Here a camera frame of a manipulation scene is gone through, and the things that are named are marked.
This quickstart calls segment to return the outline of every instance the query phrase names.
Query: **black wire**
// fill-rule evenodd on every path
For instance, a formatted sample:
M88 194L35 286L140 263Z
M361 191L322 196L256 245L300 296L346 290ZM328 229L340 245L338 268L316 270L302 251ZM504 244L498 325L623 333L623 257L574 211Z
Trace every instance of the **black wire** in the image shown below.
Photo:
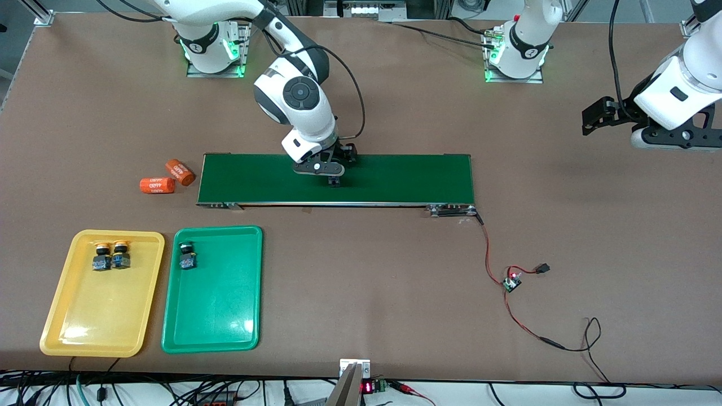
M488 382L488 384L489 384L489 389L492 390L492 394L494 395L494 399L497 401L497 403L499 404L499 406L506 406L506 405L504 405L504 402L502 402L501 399L499 399L499 396L496 394L496 391L494 390L494 385L493 385L491 382Z
M132 8L133 10L141 13L141 14L145 14L145 15L147 15L148 17L152 17L152 18L155 18L155 19L162 20L161 17L158 17L158 16L155 15L155 14L152 14L152 13L149 13L149 12L143 10L143 9L140 9L139 7L136 7L136 6L134 6L133 4L128 3L126 0L119 0L119 1L120 1L121 3L123 3L123 4L125 4L126 6Z
M249 397L255 395L256 392L258 392L258 390L261 388L261 382L256 381L256 383L258 384L258 386L256 386L256 390L251 392L251 394L249 394L248 396L238 396L238 390L240 390L240 386L243 385L243 382L241 382L240 385L238 385L238 388L235 389L235 400L246 400Z
M420 33L424 33L424 34L434 35L436 37L444 38L446 40L457 41L460 43L465 43L465 44L469 44L469 45L473 45L473 46L480 46L482 48L487 48L487 49L494 49L494 46L491 44L475 43L474 41L462 40L461 38L455 38L455 37L450 37L450 36L444 35L444 34L434 33L433 31L424 30L423 28L412 27L411 25L403 25L403 24L396 24L396 23L393 23L392 25L397 26L397 27L408 28L408 29L414 30L414 31L419 31Z
M113 9L111 9L110 7L108 7L107 4L103 3L103 0L95 0L95 1L96 1L98 4L100 4L100 6L101 6L102 8L108 10L111 14L115 15L116 17L120 17L120 18L122 18L123 20L128 20L128 21L132 21L132 22L158 22L158 21L162 21L162 18L160 18L160 17L153 17L152 20L141 20L141 19L139 19L139 18L127 17L127 16L124 16L124 15L122 15L121 13L117 12L116 10L113 10Z
M579 388L578 388L579 386L584 386L585 388L587 388L589 390L589 392L592 393L592 395L582 394L581 392L579 392ZM572 390L574 391L574 394L576 394L580 398L586 399L586 400L596 400L597 403L599 404L599 406L603 406L601 403L601 401L603 399L619 399L621 397L624 397L627 394L627 387L625 385L620 384L620 385L612 385L612 386L621 388L622 391L618 394L601 395L601 394L596 393L594 388L590 384L587 384L586 382L574 382L572 384Z
M612 6L612 15L609 17L609 59L612 62L612 74L614 75L614 88L617 91L617 100L619 106L624 114L632 118L632 115L627 111L625 106L625 100L622 98L622 87L619 85L619 69L617 68L617 58L614 56L614 18L617 16L617 7L619 7L619 0L614 0Z
M125 406L125 405L123 404L123 400L121 399L120 394L118 393L118 390L116 389L116 383L113 382L113 383L110 384L110 385L113 387L113 393L116 394L116 400L118 400L118 404L119 404L120 406Z
M490 30L490 29L477 30L476 28L473 28L471 25L468 25L468 24L466 23L466 21L464 21L464 20L462 20L461 18L458 18L458 17L449 17L449 18L447 18L447 20L458 22L459 24L463 25L464 28L466 28L467 30L473 32L474 34L484 35L484 31L489 31L489 30Z

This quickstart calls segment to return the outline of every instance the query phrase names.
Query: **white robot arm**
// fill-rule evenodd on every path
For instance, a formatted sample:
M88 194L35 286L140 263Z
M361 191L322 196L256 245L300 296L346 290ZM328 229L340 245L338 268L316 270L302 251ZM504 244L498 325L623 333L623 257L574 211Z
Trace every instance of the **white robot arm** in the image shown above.
M234 23L228 20L250 21L273 37L284 53L254 83L256 102L276 122L293 126L282 146L295 161L294 170L333 177L337 184L344 173L339 161L352 162L355 149L339 143L336 119L320 86L329 76L329 57L313 48L316 43L266 0L153 1L169 16L187 57L201 72L220 72L238 57L232 52Z
M722 147L722 130L712 128L714 103L722 99L722 0L691 1L699 30L665 57L657 70L620 102L623 105L606 96L585 109L584 135L599 127L635 122L635 147ZM698 113L705 117L702 127L692 122Z
M549 39L562 16L559 0L525 0L518 19L495 27L494 31L502 33L502 38L489 63L508 77L530 77L544 63Z

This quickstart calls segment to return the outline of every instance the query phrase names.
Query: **electrical connector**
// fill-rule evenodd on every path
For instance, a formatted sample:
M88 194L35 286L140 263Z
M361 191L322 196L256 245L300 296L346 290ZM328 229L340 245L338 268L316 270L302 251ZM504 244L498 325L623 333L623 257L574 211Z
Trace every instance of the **electrical connector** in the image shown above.
M501 284L504 286L507 292L511 293L512 290L516 289L521 285L521 278L519 274L511 274L504 278Z
M534 271L538 274L543 274L545 272L548 272L551 268L549 268L549 265L546 263L543 263L539 265L538 267L534 268Z
M106 400L108 398L108 390L104 387L100 387L97 389L97 392L95 392L95 400L98 402L102 402L103 400Z

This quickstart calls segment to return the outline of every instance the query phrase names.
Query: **table surface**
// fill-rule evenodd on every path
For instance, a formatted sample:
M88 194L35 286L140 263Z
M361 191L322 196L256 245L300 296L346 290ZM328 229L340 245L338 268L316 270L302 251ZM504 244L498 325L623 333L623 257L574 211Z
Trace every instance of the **table surface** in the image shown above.
M614 86L606 25L562 24L543 85L484 83L478 48L364 19L293 22L352 67L368 121L360 154L471 154L491 264L525 275L515 315L540 335L580 344L613 381L722 383L720 155L636 150L629 126L580 133L580 113ZM473 40L452 22L418 23ZM629 92L682 42L676 25L619 25ZM75 233L254 224L264 230L261 340L246 353L168 355L160 348L166 245L145 344L119 371L333 376L340 358L407 379L599 378L584 354L535 340L507 314L484 272L470 218L416 209L194 206L198 182L140 194L176 157L281 153L287 127L253 101L273 56L254 38L246 79L186 79L166 24L61 14L36 30L0 115L0 368L65 369L38 349ZM323 88L344 134L357 96L335 61ZM105 369L112 360L76 360Z

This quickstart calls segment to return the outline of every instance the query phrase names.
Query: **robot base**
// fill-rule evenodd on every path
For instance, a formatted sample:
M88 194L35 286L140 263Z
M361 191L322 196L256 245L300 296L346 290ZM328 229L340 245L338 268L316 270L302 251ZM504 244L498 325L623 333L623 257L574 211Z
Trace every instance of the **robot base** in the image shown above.
M227 51L230 54L238 55L238 58L231 63L226 69L218 73L203 73L199 71L190 62L189 58L186 57L188 62L188 68L186 70L187 77L224 77L224 78L239 78L245 76L245 65L248 62L248 45L251 39L251 24L238 24L238 38L239 44L229 44Z

